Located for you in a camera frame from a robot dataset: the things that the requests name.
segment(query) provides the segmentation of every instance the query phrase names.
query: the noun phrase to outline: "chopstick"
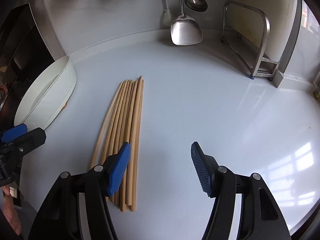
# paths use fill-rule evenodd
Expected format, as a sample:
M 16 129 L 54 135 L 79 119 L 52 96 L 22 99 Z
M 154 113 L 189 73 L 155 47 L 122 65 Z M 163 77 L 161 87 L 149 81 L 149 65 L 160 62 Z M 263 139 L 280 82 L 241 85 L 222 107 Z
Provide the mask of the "chopstick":
M 111 116 L 111 119 L 110 119 L 110 123 L 109 123 L 109 126 L 108 126 L 106 139 L 104 141 L 104 145 L 103 145 L 103 149 L 102 149 L 102 154 L 101 154 L 101 159 L 100 159 L 100 164 L 101 165 L 103 165 L 104 161 L 107 158 L 107 152 L 108 152 L 108 147 L 109 147 L 109 143 L 110 143 L 111 132 L 112 132 L 113 124 L 115 122 L 116 110 L 117 110 L 118 105 L 119 105 L 120 96 L 121 96 L 121 92 L 122 92 L 123 86 L 124 86 L 124 82 L 121 82 L 121 89 L 120 89 L 120 92 L 118 93 L 118 96 L 117 96 L 115 107 L 113 109 L 113 113 L 112 113 L 112 116 Z
M 134 212 L 136 210 L 136 193 L 137 193 L 137 171 L 138 171 L 138 149 L 139 149 L 139 136 L 140 136 L 140 123 L 141 123 L 141 112 L 142 112 L 142 99 L 143 99 L 143 85 L 144 80 L 142 80 L 141 97 L 138 113 L 138 124 L 137 124 L 137 134 L 135 142 L 135 154 L 133 160 L 133 185 L 132 185 L 132 204 L 130 210 Z
M 132 205 L 132 182 L 133 182 L 133 160 L 135 155 L 135 141 L 136 141 L 136 133 L 137 133 L 137 123 L 138 123 L 138 113 L 139 113 L 139 105 L 140 105 L 140 97 L 141 97 L 141 86 L 142 85 L 142 76 L 140 76 L 138 85 L 137 85 L 137 94 L 135 96 L 134 108 L 133 108 L 133 116 L 132 116 L 132 127 L 130 133 L 130 145 L 131 145 L 131 156 L 128 163 L 127 170 L 127 187 L 126 187 L 126 204 L 128 206 Z
M 124 141 L 126 141 L 126 142 L 130 141 L 130 131 L 131 131 L 132 113 L 133 113 L 133 109 L 131 112 L 130 106 L 131 106 L 132 98 L 133 98 L 133 96 L 135 96 L 134 91 L 136 89 L 137 89 L 137 83 L 135 81 L 133 81 L 129 100 L 126 101 L 126 103 L 128 103 L 127 119 L 126 119 L 125 129 L 124 129 L 124 132 L 125 132 Z M 120 185 L 120 210 L 122 212 L 125 212 L 126 208 L 127 208 L 127 206 L 125 204 L 126 185 L 127 185 L 127 169 L 124 171 L 124 175 L 123 175 L 121 185 Z
M 144 80 L 142 76 L 135 81 L 127 79 L 120 83 L 103 120 L 89 164 L 90 169 L 95 166 L 95 161 L 105 132 L 105 141 L 100 158 L 101 164 L 105 162 L 107 156 L 117 154 L 125 141 L 130 143 L 131 156 L 127 169 L 124 172 L 120 189 L 110 197 L 112 202 L 120 206 L 122 212 L 126 211 L 127 206 L 130 206 L 131 211 L 136 210 L 138 149 L 143 87 Z
M 123 101 L 121 103 L 119 121 L 118 121 L 118 126 L 117 126 L 117 131 L 116 131 L 115 148 L 113 150 L 113 154 L 117 154 L 118 150 L 121 148 L 121 146 L 123 144 L 124 134 L 121 133 L 121 130 L 122 130 L 122 122 L 123 122 L 123 116 L 124 116 L 124 107 L 125 107 L 126 100 L 127 100 L 129 85 L 130 85 L 130 80 L 127 81 L 127 85 L 126 85 L 126 88 L 124 91 Z M 115 192 L 115 203 L 116 203 L 116 205 L 120 204 L 119 191 Z
M 126 80 L 124 82 L 124 85 L 122 85 L 119 104 L 117 106 L 117 109 L 115 109 L 116 110 L 116 116 L 115 116 L 115 122 L 113 124 L 113 129 L 112 129 L 112 134 L 111 134 L 111 139 L 110 139 L 110 145 L 109 145 L 109 150 L 108 150 L 108 156 L 118 153 L 118 151 L 115 152 L 115 144 L 117 144 L 116 147 L 118 147 L 118 145 L 119 145 L 119 142 L 116 143 L 116 132 L 117 132 L 117 127 L 118 127 L 118 121 L 119 121 L 119 116 L 120 116 L 121 105 L 122 105 L 124 92 L 125 92 L 125 89 L 127 87 L 127 84 L 128 84 L 128 80 Z M 115 195 L 113 195 L 111 197 L 111 201 L 112 202 L 115 201 Z
M 116 99 L 118 97 L 118 94 L 119 94 L 119 91 L 121 89 L 122 84 L 123 84 L 123 82 L 120 83 L 120 85 L 118 87 L 118 90 L 116 91 L 116 93 L 115 93 L 115 95 L 114 95 L 114 97 L 113 97 L 113 99 L 111 101 L 111 104 L 109 106 L 109 109 L 108 109 L 108 111 L 106 113 L 106 117 L 103 120 L 101 129 L 100 129 L 100 133 L 98 135 L 97 142 L 96 142 L 96 145 L 94 147 L 92 158 L 91 158 L 91 161 L 90 161 L 90 164 L 89 164 L 89 170 L 92 169 L 95 166 L 97 155 L 98 155 L 98 151 L 100 149 L 100 145 L 101 145 L 101 142 L 102 142 L 103 134 L 104 134 L 106 126 L 107 126 L 108 118 L 109 118 L 109 115 L 112 112 L 113 105 L 115 104 L 115 101 L 116 101 Z

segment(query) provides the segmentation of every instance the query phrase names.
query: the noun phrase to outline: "blue brush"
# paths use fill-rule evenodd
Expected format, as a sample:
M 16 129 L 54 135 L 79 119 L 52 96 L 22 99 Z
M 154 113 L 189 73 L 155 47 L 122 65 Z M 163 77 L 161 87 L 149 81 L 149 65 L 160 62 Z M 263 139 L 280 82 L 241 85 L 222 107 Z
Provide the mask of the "blue brush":
M 201 150 L 198 142 L 191 145 L 191 158 L 196 168 L 196 172 L 202 187 L 202 190 L 213 197 L 215 191 L 214 173 L 218 170 L 219 165 L 212 156 L 205 155 Z
M 130 158 L 131 147 L 130 144 L 125 142 L 121 146 L 118 154 L 109 156 L 103 166 L 108 167 L 107 173 L 109 174 L 109 186 L 107 192 L 112 196 L 120 188 L 120 183 L 127 168 Z

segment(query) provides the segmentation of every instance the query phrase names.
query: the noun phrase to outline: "white bowl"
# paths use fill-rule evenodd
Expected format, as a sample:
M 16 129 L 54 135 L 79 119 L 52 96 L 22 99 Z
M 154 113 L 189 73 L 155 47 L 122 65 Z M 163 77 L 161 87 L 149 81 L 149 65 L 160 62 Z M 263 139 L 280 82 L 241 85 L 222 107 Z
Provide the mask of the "white bowl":
M 14 126 L 24 123 L 28 131 L 47 128 L 68 101 L 76 81 L 76 72 L 68 56 L 52 63 L 25 93 Z

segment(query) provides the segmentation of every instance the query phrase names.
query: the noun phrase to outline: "metal screw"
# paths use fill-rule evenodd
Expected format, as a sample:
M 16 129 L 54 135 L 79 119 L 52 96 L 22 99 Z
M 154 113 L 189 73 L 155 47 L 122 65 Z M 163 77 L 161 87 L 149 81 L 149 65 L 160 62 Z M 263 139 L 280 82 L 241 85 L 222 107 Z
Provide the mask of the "metal screw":
M 60 174 L 60 177 L 61 177 L 62 179 L 65 179 L 65 178 L 67 178 L 68 176 L 69 176 L 69 173 L 67 173 L 66 171 L 64 171 L 63 173 Z
M 261 176 L 260 176 L 258 173 L 254 173 L 254 174 L 252 175 L 252 177 L 253 177 L 254 179 L 256 179 L 256 180 L 261 179 Z
M 225 173 L 227 172 L 227 168 L 225 166 L 219 166 L 218 171 Z
M 95 168 L 94 168 L 94 171 L 102 171 L 103 170 L 103 166 L 102 165 L 97 165 L 97 166 L 95 166 Z

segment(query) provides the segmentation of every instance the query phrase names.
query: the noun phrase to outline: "human hand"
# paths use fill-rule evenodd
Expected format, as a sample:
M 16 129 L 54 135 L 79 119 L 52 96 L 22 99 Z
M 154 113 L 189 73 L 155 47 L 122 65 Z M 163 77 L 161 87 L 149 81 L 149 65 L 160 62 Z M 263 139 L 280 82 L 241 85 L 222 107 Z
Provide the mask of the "human hand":
M 21 233 L 21 222 L 18 217 L 17 211 L 14 209 L 12 196 L 10 195 L 10 188 L 8 185 L 1 187 L 4 192 L 3 199 L 3 215 L 9 222 L 12 229 L 16 232 L 17 235 Z

